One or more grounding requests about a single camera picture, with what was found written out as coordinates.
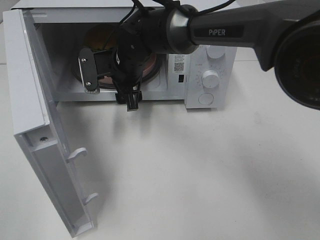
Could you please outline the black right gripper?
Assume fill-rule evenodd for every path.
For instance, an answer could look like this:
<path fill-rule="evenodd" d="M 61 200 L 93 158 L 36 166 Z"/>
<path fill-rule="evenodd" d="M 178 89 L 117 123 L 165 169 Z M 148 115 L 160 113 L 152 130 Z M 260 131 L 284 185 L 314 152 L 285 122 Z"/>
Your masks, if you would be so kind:
<path fill-rule="evenodd" d="M 100 91 L 99 78 L 111 77 L 116 102 L 126 104 L 128 112 L 139 109 L 143 71 L 153 54 L 144 41 L 143 32 L 151 16 L 150 12 L 135 12 L 127 20 L 113 25 L 104 47 L 114 33 L 117 35 L 115 47 L 93 51 L 83 45 L 78 53 L 78 65 L 86 93 L 97 94 Z"/>

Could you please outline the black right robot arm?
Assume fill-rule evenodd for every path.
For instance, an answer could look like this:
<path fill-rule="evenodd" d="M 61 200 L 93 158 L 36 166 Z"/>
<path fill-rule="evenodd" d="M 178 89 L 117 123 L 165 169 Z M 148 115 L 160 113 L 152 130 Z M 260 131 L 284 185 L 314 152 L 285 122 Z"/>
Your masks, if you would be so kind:
<path fill-rule="evenodd" d="M 142 99 L 144 67 L 152 54 L 191 54 L 199 45 L 254 50 L 263 71 L 274 69 L 278 84 L 295 102 L 320 107 L 320 3 L 280 0 L 227 9 L 231 2 L 198 11 L 178 0 L 161 8 L 136 0 L 117 24 L 116 46 L 78 55 L 84 91 L 99 91 L 99 79 L 111 77 L 116 101 L 129 111 Z"/>

